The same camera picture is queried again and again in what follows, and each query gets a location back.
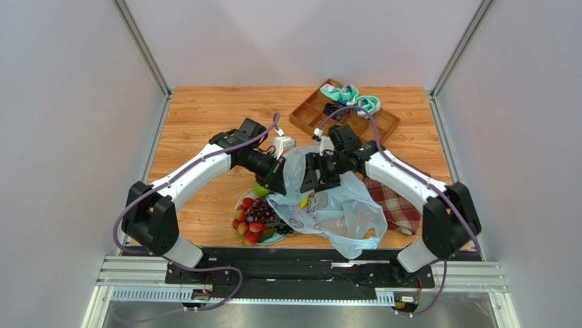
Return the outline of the green fake apple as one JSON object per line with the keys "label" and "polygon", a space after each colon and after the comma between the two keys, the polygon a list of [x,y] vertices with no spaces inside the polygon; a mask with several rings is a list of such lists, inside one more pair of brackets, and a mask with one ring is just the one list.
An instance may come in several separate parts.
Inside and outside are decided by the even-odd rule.
{"label": "green fake apple", "polygon": [[257,197],[266,197],[271,193],[267,188],[261,186],[258,183],[254,184],[253,191]]}

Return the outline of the red purple fake grape bunch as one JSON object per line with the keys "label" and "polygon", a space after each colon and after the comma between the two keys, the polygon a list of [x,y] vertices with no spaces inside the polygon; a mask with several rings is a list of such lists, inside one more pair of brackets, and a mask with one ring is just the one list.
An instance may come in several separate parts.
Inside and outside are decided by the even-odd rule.
{"label": "red purple fake grape bunch", "polygon": [[262,223],[275,222],[275,211],[263,197],[254,199],[252,205],[247,210],[247,214],[255,221]]}

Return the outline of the yellow fake banana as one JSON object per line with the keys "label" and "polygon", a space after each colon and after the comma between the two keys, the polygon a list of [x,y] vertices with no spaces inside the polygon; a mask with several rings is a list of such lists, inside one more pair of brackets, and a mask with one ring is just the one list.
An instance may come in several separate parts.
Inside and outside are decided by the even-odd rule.
{"label": "yellow fake banana", "polygon": [[309,207],[313,207],[316,204],[316,197],[315,197],[315,193],[310,193],[308,196],[306,196],[300,203],[299,206],[301,208],[309,208]]}

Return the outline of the light blue plastic bag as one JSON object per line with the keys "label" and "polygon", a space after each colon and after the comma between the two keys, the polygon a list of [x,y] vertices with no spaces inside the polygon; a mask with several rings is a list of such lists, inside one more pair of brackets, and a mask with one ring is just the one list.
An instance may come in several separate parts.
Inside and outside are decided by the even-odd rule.
{"label": "light blue plastic bag", "polygon": [[[353,173],[342,174],[339,187],[317,193],[300,192],[305,155],[318,151],[317,146],[300,146],[285,153],[286,194],[272,193],[266,201],[296,232],[327,238],[349,260],[358,258],[364,250],[377,249],[387,231],[387,221],[382,207]],[[299,203],[310,193],[315,193],[316,204],[301,208]]]}

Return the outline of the dark fake grape bunch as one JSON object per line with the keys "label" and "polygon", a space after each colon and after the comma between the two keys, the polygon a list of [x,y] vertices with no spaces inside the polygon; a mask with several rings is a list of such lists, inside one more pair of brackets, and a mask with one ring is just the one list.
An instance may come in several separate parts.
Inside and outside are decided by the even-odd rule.
{"label": "dark fake grape bunch", "polygon": [[294,229],[291,228],[290,226],[288,226],[286,223],[281,223],[281,224],[276,225],[275,231],[279,235],[289,235],[289,234],[292,234],[294,232]]}

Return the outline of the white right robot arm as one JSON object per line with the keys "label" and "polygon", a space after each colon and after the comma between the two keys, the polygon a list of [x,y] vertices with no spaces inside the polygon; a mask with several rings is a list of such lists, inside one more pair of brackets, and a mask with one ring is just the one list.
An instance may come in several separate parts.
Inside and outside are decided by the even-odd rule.
{"label": "white right robot arm", "polygon": [[327,135],[314,133],[320,149],[306,155],[302,192],[326,191],[340,185],[340,176],[358,172],[389,187],[422,213],[422,237],[396,256],[401,271],[414,273],[437,260],[446,260],[482,226],[467,186],[447,185],[404,163],[376,141],[363,143],[347,124],[333,125]]}

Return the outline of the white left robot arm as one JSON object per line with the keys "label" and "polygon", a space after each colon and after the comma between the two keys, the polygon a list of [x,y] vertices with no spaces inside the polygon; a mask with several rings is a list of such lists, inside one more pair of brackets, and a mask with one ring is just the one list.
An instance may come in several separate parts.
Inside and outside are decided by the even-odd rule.
{"label": "white left robot arm", "polygon": [[275,115],[269,127],[247,118],[239,128],[212,137],[201,152],[176,171],[152,184],[138,181],[129,189],[126,207],[116,219],[113,238],[125,254],[137,250],[124,247],[123,232],[144,249],[143,254],[163,257],[180,268],[196,269],[203,251],[181,236],[177,214],[181,207],[214,178],[241,166],[254,173],[256,182],[283,194],[282,157],[296,142],[277,126]]}

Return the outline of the black rolled sock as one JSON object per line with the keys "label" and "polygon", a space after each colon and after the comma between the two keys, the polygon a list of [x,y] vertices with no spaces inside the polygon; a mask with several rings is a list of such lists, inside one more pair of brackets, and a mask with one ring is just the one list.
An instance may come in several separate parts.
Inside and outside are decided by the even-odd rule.
{"label": "black rolled sock", "polygon": [[331,115],[332,119],[335,120],[336,122],[341,122],[344,119],[344,117],[348,115],[348,110],[342,111],[341,113],[335,115],[333,115],[333,113],[344,107],[345,105],[343,105],[340,102],[328,102],[324,105],[323,113],[327,116]]}

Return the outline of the teal white sock pair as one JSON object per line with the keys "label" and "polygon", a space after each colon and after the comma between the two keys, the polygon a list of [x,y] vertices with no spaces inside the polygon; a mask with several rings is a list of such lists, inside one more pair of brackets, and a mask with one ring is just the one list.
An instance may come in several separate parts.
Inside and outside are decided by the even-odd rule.
{"label": "teal white sock pair", "polygon": [[354,105],[356,99],[360,96],[359,90],[351,84],[337,87],[326,83],[320,88],[320,92],[327,98],[344,106]]}

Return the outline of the red plaid folded cloth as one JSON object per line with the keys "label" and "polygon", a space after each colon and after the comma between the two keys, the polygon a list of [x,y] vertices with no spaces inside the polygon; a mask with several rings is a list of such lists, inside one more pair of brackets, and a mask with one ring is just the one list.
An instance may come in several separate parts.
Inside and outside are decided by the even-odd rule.
{"label": "red plaid folded cloth", "polygon": [[379,181],[364,178],[363,183],[371,198],[382,207],[388,230],[407,236],[416,235],[422,215],[410,201]]}

